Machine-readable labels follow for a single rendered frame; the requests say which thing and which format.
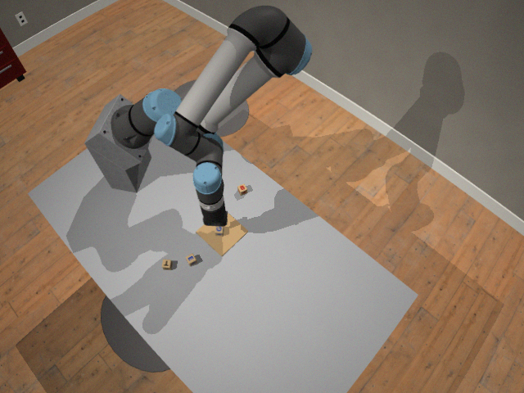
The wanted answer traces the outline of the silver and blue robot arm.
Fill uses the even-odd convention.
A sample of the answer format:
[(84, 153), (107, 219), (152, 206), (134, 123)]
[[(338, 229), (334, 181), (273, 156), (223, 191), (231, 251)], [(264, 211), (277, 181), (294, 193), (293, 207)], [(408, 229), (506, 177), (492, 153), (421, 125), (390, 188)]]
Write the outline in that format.
[[(176, 92), (160, 88), (122, 106), (111, 118), (112, 133), (123, 146), (142, 147), (155, 134), (194, 160), (193, 184), (206, 205), (223, 196), (224, 147), (216, 135), (218, 124), (271, 78), (301, 72), (312, 54), (305, 35), (276, 7), (244, 11), (227, 31), (182, 102)], [(238, 70), (252, 51), (254, 56)]]

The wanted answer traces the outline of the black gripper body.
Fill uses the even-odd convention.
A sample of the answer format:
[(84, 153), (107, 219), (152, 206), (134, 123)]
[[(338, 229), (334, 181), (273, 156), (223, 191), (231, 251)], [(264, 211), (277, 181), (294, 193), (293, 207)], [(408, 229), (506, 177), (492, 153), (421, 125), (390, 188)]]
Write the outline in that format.
[[(224, 227), (227, 224), (227, 212), (224, 204), (224, 181), (222, 179), (223, 196), (219, 202), (213, 205), (206, 205), (200, 202), (203, 222), (206, 226)], [(203, 209), (202, 209), (203, 208)], [(209, 220), (209, 221), (208, 221)]]

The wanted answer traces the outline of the tan flat mat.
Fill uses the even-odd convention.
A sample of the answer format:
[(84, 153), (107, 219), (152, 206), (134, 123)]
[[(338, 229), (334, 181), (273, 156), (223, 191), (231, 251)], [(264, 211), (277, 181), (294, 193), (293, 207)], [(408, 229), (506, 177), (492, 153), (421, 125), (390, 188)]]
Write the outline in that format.
[(207, 242), (219, 255), (223, 256), (249, 231), (228, 213), (228, 223), (224, 226), (224, 235), (215, 236), (215, 226), (201, 226), (196, 233)]

